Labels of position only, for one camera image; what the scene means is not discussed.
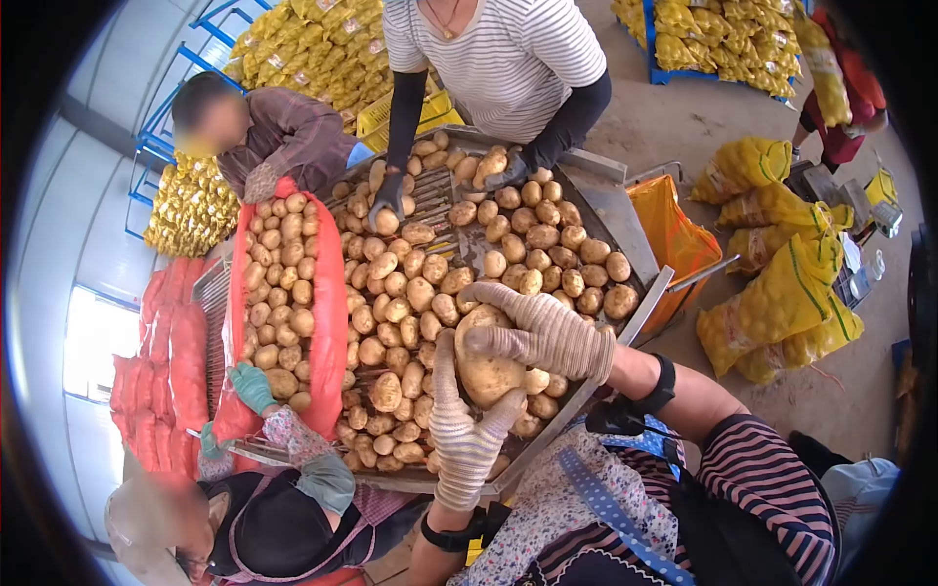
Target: bottle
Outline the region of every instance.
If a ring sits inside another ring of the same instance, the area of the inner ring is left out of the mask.
[[[850,277],[850,293],[854,296],[854,299],[859,301],[870,294],[870,289],[873,288],[876,281],[883,278],[883,273],[885,273],[883,252],[877,249],[873,259],[864,263],[860,270]]]

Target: blue pallet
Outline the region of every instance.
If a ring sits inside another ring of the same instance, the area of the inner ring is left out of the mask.
[[[654,0],[643,0],[642,6],[644,8],[644,17],[645,17],[645,44],[648,47],[655,46],[655,38],[657,33],[655,31],[655,10],[654,10]],[[628,31],[628,27],[622,22],[622,20],[616,16],[615,21],[622,26],[623,29]],[[716,82],[721,81],[719,75],[716,73],[703,73],[701,71],[691,71],[688,69],[678,69],[675,71],[665,71],[658,67],[658,60],[655,58],[655,53],[653,51],[646,51],[642,49],[642,45],[639,44],[637,38],[633,37],[631,34],[628,35],[629,38],[635,43],[635,46],[639,48],[643,53],[645,53],[645,60],[648,62],[648,81],[653,85],[667,85],[671,78],[674,77],[690,77],[697,78],[701,80],[713,80]],[[739,83],[740,85],[745,85],[751,87],[746,82],[732,82]],[[788,78],[788,84],[792,85],[794,83],[794,77]],[[781,96],[771,96],[772,99],[784,103],[787,101],[787,98]]]

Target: concrete floor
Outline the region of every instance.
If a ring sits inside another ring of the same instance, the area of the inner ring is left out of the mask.
[[[577,0],[577,5],[596,31],[613,79],[613,101],[590,132],[584,148],[625,162],[631,173],[667,160],[680,160],[686,174],[680,205],[692,220],[711,229],[719,208],[684,199],[689,187],[723,143],[746,135],[790,140],[798,112],[811,89],[807,69],[806,79],[795,83],[798,95],[793,102],[797,111],[764,92],[738,84],[676,79],[668,85],[650,85],[644,54],[616,23],[609,2]],[[789,371],[765,386],[749,383],[734,370],[720,380],[782,435],[800,429],[852,459],[863,458],[866,453],[879,457],[892,453],[894,371],[890,347],[908,338],[905,291],[909,234],[922,221],[913,169],[891,129],[869,136],[856,159],[838,169],[835,179],[842,183],[856,178],[865,185],[876,172],[873,149],[895,176],[904,218],[899,236],[888,240],[876,234],[864,250],[867,258],[881,248],[886,264],[883,280],[857,310],[866,325],[865,333],[816,364],[836,376],[845,392],[810,368]],[[802,147],[802,158],[818,161],[820,156],[821,141],[815,134]],[[730,235],[716,233],[724,250]],[[674,362],[713,376],[695,333],[697,313],[738,293],[746,282],[736,276],[714,275],[684,320],[643,349],[666,354]],[[692,469],[698,457],[692,447],[688,449]],[[383,586],[405,583],[411,543],[408,539],[382,560],[368,564],[368,582]]]

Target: necklace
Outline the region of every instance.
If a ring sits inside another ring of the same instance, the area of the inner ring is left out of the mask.
[[[452,14],[449,15],[449,20],[447,20],[447,21],[444,23],[444,22],[440,19],[440,17],[437,16],[436,10],[433,9],[433,4],[431,4],[430,2],[427,2],[427,8],[429,8],[429,9],[430,9],[430,12],[433,13],[433,18],[435,18],[436,21],[437,21],[438,23],[440,23],[440,26],[443,27],[443,38],[445,38],[446,40],[452,40],[452,39],[456,36],[456,35],[453,33],[453,31],[449,30],[449,24],[453,22],[453,17],[456,16],[456,8],[458,8],[459,5],[460,5],[460,0],[456,0],[456,4],[453,5],[453,12],[452,12]]]

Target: blue polka dot strap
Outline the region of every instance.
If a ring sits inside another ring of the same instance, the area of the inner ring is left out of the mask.
[[[642,533],[635,528],[635,524],[628,518],[619,503],[602,482],[583,465],[580,456],[572,448],[568,447],[561,451],[559,459],[561,469],[567,475],[570,485],[580,494],[583,502],[593,509],[601,521],[619,533],[619,538],[632,553],[668,584],[681,586],[694,584],[694,577],[690,572],[665,556],[657,555],[652,551]]]

